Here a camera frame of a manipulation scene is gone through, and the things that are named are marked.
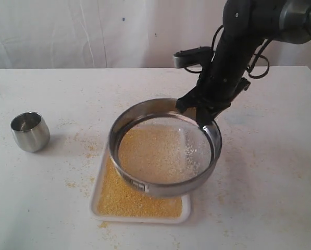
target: plastic tray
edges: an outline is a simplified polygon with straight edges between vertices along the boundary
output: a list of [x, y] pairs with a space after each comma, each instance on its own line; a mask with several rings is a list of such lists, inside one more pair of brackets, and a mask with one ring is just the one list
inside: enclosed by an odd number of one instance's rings
[[182, 214], [176, 218], [153, 218], [153, 217], [122, 217], [122, 216], [103, 216], [97, 210], [97, 205], [101, 199], [102, 183], [105, 176], [106, 163], [109, 160], [109, 151], [106, 147], [102, 154], [101, 165], [97, 174], [97, 179], [94, 182], [93, 191], [90, 201], [91, 215], [101, 221], [116, 221], [116, 222], [137, 222], [137, 223], [164, 223], [164, 224], [177, 224], [186, 221], [191, 212], [190, 195], [182, 196]]

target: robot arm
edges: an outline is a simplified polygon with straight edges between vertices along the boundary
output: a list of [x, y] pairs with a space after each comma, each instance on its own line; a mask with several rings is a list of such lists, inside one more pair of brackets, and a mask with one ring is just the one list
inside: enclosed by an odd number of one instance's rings
[[265, 40], [262, 48], [272, 40], [295, 44], [310, 41], [311, 0], [227, 0], [223, 33], [215, 52], [213, 47], [200, 47], [174, 55], [177, 68], [202, 66], [196, 87], [178, 99], [177, 108], [184, 112], [196, 107], [197, 122], [209, 124], [249, 87], [242, 76], [246, 70], [250, 73], [258, 57], [266, 59], [255, 54]]

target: metal cup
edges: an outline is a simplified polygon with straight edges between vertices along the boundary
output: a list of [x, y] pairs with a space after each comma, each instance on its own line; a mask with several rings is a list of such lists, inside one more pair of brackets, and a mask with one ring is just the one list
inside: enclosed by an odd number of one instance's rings
[[50, 140], [49, 129], [43, 117], [36, 112], [18, 115], [10, 124], [18, 146], [27, 152], [36, 152], [44, 148]]

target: table surface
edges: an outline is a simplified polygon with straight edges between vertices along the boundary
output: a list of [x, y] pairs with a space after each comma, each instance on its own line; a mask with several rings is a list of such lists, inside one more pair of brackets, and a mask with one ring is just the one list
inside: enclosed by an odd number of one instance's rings
[[[177, 226], [109, 223], [88, 205], [111, 124], [125, 109], [180, 97], [177, 69], [0, 70], [0, 249], [311, 249], [311, 71], [272, 67], [222, 113], [223, 149]], [[20, 150], [14, 116], [40, 112], [51, 141]]]

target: white backdrop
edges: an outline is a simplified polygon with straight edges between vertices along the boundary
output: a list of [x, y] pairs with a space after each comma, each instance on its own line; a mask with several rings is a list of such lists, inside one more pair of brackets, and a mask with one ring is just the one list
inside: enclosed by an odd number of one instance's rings
[[[226, 0], [0, 0], [0, 68], [172, 67], [210, 45]], [[311, 42], [273, 42], [273, 65], [311, 65]]]

